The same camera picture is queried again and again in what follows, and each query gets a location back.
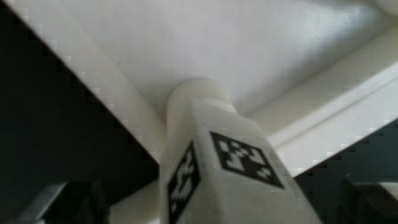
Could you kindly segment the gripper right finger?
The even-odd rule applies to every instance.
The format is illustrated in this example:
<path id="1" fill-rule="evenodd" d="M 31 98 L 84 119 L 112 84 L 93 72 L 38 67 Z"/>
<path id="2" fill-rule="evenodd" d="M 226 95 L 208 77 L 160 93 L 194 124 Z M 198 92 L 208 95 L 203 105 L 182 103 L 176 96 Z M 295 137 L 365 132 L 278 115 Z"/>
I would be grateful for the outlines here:
<path id="1" fill-rule="evenodd" d="M 340 224 L 398 224 L 398 182 L 342 182 Z"/>

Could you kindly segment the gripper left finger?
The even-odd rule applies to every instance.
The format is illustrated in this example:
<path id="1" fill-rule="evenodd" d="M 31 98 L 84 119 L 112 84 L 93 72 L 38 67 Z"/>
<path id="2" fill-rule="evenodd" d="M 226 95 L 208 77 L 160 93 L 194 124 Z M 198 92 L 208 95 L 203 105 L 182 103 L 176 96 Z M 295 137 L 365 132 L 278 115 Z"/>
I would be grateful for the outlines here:
<path id="1" fill-rule="evenodd" d="M 98 182 L 52 184 L 38 194 L 15 224 L 111 224 Z"/>

